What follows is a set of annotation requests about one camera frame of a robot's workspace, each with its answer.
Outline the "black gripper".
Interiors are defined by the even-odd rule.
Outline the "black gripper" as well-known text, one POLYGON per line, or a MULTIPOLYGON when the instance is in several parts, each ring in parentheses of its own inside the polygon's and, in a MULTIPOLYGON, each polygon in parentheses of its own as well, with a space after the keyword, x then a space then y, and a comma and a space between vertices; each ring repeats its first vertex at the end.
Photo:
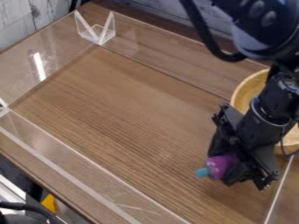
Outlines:
POLYGON ((259 191, 266 190, 282 176, 275 147, 295 126, 294 104, 252 99, 247 113, 242 114, 224 103, 212 120, 216 131, 209 142, 208 157, 224 154, 238 157, 238 163, 219 181, 232 186, 251 180, 259 191))

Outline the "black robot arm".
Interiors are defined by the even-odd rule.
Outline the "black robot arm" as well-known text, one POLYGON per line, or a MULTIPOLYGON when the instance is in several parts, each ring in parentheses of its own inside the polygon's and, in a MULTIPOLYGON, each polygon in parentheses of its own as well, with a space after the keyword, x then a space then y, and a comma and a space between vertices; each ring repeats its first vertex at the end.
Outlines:
POLYGON ((219 106, 205 166, 196 176, 225 186, 250 180, 263 190, 280 179, 275 147, 299 124, 299 0, 209 1, 231 19, 234 53, 220 50, 193 0, 180 0, 209 52, 227 62, 267 60, 271 67, 247 112, 228 103, 219 106))

